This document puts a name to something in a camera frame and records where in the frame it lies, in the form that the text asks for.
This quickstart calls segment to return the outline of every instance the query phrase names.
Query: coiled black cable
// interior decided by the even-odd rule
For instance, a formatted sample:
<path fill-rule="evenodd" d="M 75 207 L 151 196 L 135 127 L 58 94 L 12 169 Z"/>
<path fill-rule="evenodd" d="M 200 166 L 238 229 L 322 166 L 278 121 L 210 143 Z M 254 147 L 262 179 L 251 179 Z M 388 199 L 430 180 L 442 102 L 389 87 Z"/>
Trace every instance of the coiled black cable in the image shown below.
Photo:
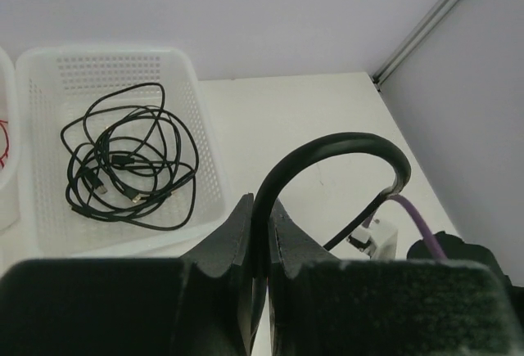
<path fill-rule="evenodd" d="M 110 98 L 145 87 L 160 89 L 160 106 L 124 105 L 95 110 Z M 128 110 L 129 113 L 107 126 L 97 137 L 92 136 L 88 128 L 91 118 L 122 110 Z M 151 121 L 151 124 L 142 137 L 120 135 L 119 128 L 131 123 L 143 123 L 143 120 Z M 77 124 L 81 124 L 86 142 L 73 149 L 66 140 L 66 133 Z M 181 159 L 184 135 L 193 151 L 194 164 Z M 73 120 L 61 130 L 61 141 L 71 154 L 67 167 L 65 198 L 76 213 L 98 221 L 122 221 L 157 231 L 179 229 L 191 218 L 197 196 L 197 145 L 186 124 L 165 109 L 165 89 L 160 83 L 140 83 L 99 98 L 82 117 Z M 133 175 L 135 181 L 146 179 L 141 184 L 149 184 L 150 187 L 134 187 L 124 180 L 129 174 Z M 105 199 L 107 189 L 104 180 L 126 196 L 129 203 L 117 205 Z M 191 201 L 187 215 L 180 223 L 162 227 L 140 220 L 158 210 L 179 188 L 188 183 L 192 184 Z"/>
<path fill-rule="evenodd" d="M 348 237 L 368 216 L 391 195 L 398 194 L 409 181 L 411 166 L 397 146 L 372 133 L 334 133 L 306 143 L 286 155 L 266 176 L 258 190 L 251 219 L 253 246 L 253 305 L 251 309 L 251 347 L 264 309 L 266 278 L 268 276 L 268 225 L 273 205 L 280 191 L 302 170 L 335 155 L 364 153 L 387 161 L 395 171 L 395 182 L 382 190 L 375 199 L 325 246 L 332 249 Z"/>

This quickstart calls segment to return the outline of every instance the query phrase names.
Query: table surface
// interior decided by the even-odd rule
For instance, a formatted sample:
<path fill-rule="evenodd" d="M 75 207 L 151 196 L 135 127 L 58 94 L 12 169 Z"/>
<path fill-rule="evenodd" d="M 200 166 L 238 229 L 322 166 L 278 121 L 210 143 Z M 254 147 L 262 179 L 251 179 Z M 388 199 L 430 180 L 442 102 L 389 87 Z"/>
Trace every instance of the table surface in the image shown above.
<path fill-rule="evenodd" d="M 256 193 L 271 168 L 298 146 L 329 133 L 369 132 L 391 140 L 408 156 L 413 172 L 404 195 L 419 208 L 431 230 L 456 233 L 365 73 L 205 81 L 200 85 L 235 201 L 247 192 Z M 393 180 L 394 173 L 384 161 L 369 155 L 344 155 L 306 169 L 280 197 L 294 221 L 323 244 Z M 397 255 L 404 258 L 420 239 L 408 215 L 396 203 L 387 202 L 377 218 L 398 227 Z M 0 262 L 5 266 L 29 256 L 24 228 L 19 221 L 0 234 Z M 197 242 L 147 255 L 179 255 Z M 346 243 L 335 253 L 341 258 L 363 258 Z M 254 355 L 270 354 L 267 311 L 263 319 Z"/>

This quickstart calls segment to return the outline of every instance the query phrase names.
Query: red cable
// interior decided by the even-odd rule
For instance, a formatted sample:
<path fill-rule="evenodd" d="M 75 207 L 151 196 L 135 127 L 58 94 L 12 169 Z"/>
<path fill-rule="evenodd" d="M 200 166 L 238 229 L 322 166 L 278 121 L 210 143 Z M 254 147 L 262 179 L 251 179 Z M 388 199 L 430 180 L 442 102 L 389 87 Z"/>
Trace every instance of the red cable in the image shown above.
<path fill-rule="evenodd" d="M 1 120 L 0 119 L 0 127 L 2 128 L 3 130 L 3 134 L 4 136 L 6 137 L 6 149 L 3 151 L 3 154 L 2 156 L 0 156 L 0 166 L 3 168 L 5 165 L 4 163 L 4 160 L 7 159 L 8 157 L 8 154 L 9 154 L 9 134 L 7 133 L 7 128 L 6 128 L 6 125 L 7 124 L 7 121 L 6 120 Z"/>

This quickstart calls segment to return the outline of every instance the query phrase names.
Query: gray wall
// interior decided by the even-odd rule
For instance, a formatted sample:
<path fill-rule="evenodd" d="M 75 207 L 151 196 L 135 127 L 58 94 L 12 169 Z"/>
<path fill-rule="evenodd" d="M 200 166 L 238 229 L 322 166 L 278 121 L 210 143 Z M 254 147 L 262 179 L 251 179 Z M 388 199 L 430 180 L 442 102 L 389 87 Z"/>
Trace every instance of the gray wall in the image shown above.
<path fill-rule="evenodd" d="M 524 0 L 463 0 L 384 83 L 462 235 L 524 284 Z"/>
<path fill-rule="evenodd" d="M 372 73 L 436 0 L 0 0 L 0 47 L 144 41 L 201 79 Z"/>

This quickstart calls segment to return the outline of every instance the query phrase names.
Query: purple wire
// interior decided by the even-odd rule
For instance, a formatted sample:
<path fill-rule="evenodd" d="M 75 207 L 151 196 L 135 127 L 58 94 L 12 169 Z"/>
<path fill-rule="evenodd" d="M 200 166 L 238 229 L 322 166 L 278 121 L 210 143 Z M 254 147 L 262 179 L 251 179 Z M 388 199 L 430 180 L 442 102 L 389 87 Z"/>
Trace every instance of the purple wire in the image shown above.
<path fill-rule="evenodd" d="M 442 250 L 442 247 L 440 246 L 439 242 L 437 241 L 436 237 L 431 233 L 431 229 L 427 226 L 426 221 L 424 221 L 424 218 L 420 213 L 418 212 L 417 208 L 411 203 L 408 198 L 402 195 L 392 195 L 387 198 L 388 201 L 395 201 L 409 214 L 409 217 L 413 220 L 415 225 L 418 228 L 418 231 L 422 235 L 422 239 L 424 240 L 424 244 L 426 245 L 427 249 L 429 250 L 430 254 L 433 256 L 434 259 L 447 259 L 445 256 L 445 252 Z M 373 215 L 370 215 L 363 223 L 362 226 L 364 228 L 369 228 L 369 224 L 373 220 Z"/>

